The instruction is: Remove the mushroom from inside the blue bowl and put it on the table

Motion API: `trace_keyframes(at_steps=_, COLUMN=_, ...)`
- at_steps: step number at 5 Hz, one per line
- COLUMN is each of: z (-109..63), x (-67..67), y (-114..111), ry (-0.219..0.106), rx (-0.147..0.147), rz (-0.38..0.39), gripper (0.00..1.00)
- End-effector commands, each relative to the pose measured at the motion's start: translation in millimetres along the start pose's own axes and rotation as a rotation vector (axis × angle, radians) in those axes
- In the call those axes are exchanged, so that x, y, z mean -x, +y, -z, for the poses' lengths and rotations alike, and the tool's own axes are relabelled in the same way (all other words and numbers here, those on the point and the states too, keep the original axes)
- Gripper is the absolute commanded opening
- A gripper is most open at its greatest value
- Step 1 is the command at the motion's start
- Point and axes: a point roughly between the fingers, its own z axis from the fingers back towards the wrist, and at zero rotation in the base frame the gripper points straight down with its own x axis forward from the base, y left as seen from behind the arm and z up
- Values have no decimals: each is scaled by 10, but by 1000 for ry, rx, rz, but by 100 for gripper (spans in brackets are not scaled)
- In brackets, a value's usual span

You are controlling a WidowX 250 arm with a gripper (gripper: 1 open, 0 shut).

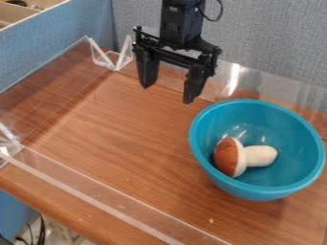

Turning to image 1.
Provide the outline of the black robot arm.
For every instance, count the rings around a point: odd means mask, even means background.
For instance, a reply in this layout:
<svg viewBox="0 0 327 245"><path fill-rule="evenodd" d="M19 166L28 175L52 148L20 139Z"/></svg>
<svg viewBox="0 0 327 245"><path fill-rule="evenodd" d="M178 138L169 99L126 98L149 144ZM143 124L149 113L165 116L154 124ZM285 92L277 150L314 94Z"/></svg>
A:
<svg viewBox="0 0 327 245"><path fill-rule="evenodd" d="M157 83L161 62L189 70L185 82L185 103L193 103L201 95L207 78L217 74L218 58L223 49L202 38L203 19L217 22L205 14L206 0L163 0L159 32L137 25L134 27L134 54L139 83L149 88Z"/></svg>

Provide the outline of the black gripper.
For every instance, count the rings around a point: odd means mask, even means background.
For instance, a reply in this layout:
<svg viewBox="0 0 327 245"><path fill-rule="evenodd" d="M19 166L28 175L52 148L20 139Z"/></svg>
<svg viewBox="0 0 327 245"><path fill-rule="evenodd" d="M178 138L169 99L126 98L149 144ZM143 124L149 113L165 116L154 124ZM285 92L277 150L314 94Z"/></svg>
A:
<svg viewBox="0 0 327 245"><path fill-rule="evenodd" d="M207 78L215 75L218 58L223 53L219 46L209 43L201 35L186 43L167 40L150 27L134 27L137 69L143 88L153 86L159 77L161 62L190 69L185 82L185 103L193 103L201 95Z"/></svg>

